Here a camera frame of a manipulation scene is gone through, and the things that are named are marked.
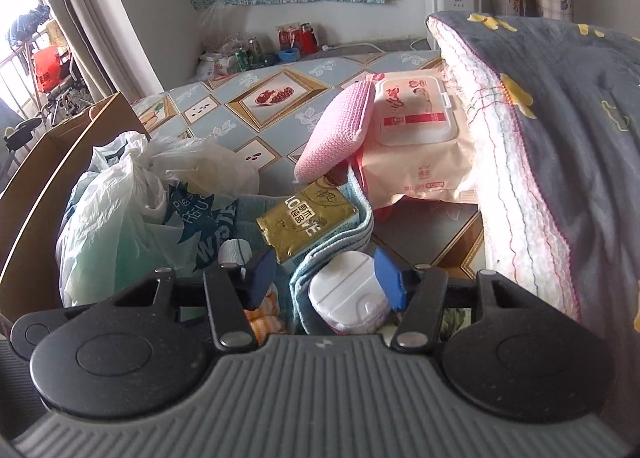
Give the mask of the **red box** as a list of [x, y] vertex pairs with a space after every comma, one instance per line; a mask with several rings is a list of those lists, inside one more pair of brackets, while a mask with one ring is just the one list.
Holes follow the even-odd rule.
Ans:
[[281, 50], [299, 48], [300, 25], [298, 22], [278, 25], [277, 34]]

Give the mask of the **white green plastic bag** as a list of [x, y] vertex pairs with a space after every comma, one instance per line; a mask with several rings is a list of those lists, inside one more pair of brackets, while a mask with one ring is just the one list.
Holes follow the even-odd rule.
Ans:
[[158, 267], [198, 276], [258, 188], [255, 167], [209, 138], [126, 132], [94, 148], [56, 243], [63, 304], [102, 301]]

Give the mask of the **white wipes canister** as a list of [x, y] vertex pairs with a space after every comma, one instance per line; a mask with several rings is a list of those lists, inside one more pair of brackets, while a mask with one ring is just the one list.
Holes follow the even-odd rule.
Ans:
[[347, 251], [322, 267], [308, 288], [309, 301], [322, 320], [339, 334], [375, 333], [390, 314], [372, 256]]

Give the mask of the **green white scrunchie cloth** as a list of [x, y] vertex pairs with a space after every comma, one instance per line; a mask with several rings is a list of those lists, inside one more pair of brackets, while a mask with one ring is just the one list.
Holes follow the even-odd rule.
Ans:
[[439, 341], [450, 340], [459, 331], [468, 328], [472, 323], [472, 311], [469, 308], [445, 308], [442, 313]]

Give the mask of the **white water dispenser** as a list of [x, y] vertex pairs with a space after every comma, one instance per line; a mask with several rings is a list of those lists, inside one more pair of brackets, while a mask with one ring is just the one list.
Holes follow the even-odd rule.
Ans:
[[480, 12], [483, 0], [425, 0], [426, 18], [439, 11]]

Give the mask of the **red crate outside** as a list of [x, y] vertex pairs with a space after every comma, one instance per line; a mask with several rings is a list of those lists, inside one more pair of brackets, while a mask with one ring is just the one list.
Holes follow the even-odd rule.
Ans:
[[52, 45], [32, 54], [38, 92], [52, 92], [61, 83], [62, 62], [58, 46]]

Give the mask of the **grey curtain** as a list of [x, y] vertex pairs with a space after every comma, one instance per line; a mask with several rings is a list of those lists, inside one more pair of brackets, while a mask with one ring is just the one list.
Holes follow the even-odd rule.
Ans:
[[134, 101], [162, 90], [122, 0], [45, 1], [94, 99], [121, 92]]

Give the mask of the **grey quilted blanket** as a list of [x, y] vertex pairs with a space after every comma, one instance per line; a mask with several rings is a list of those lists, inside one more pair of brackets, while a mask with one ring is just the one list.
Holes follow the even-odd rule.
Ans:
[[487, 265], [615, 353], [605, 420], [639, 437], [639, 39], [439, 11], [426, 22], [475, 147]]

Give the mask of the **red thermos bottle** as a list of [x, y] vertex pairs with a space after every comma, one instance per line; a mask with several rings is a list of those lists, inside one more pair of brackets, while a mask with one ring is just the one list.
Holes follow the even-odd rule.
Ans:
[[315, 54], [318, 49], [318, 40], [314, 28], [310, 23], [302, 23], [299, 27], [300, 51], [304, 56]]

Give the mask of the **pink soft sponge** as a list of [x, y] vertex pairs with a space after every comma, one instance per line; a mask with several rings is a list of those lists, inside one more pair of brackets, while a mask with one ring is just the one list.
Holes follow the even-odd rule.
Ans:
[[316, 181], [361, 147], [373, 115], [376, 83], [383, 78], [384, 74], [368, 75], [328, 104], [296, 162], [298, 183]]

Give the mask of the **green can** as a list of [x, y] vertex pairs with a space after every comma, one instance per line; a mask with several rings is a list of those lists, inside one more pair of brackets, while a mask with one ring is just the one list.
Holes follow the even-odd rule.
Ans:
[[250, 69], [250, 57], [248, 57], [248, 54], [244, 49], [235, 51], [234, 57], [240, 72], [245, 72]]

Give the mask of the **gold tissue pack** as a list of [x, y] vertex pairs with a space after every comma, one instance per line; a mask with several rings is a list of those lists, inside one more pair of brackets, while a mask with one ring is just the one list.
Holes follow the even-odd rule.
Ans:
[[293, 267], [319, 243], [356, 226], [359, 211], [326, 176], [280, 201], [256, 223], [282, 267]]

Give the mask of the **blue bowl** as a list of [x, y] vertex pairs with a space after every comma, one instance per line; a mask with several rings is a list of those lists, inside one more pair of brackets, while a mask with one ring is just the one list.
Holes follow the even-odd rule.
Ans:
[[280, 49], [277, 56], [283, 63], [292, 63], [300, 59], [300, 51], [296, 47]]

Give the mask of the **peach wet wipes pack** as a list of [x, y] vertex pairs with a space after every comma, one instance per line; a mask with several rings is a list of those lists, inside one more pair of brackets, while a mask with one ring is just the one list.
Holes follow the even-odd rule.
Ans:
[[466, 115], [440, 68], [371, 77], [371, 120], [356, 160], [372, 209], [404, 198], [477, 204]]

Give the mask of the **blue striped towel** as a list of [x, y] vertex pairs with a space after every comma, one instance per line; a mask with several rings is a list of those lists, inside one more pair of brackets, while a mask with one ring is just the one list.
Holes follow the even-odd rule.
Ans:
[[[330, 332], [329, 326], [316, 313], [309, 301], [308, 288], [311, 278], [337, 254], [364, 248], [372, 235], [373, 212], [354, 170], [349, 166], [343, 166], [338, 171], [338, 182], [340, 184], [336, 187], [356, 205], [359, 211], [357, 225], [319, 243], [296, 266], [282, 267], [277, 262], [278, 269], [274, 284], [278, 290], [280, 316], [288, 329], [294, 333], [318, 335]], [[269, 247], [262, 237], [256, 219], [286, 198], [240, 196], [233, 204], [235, 220], [230, 237], [247, 241], [255, 253]]]

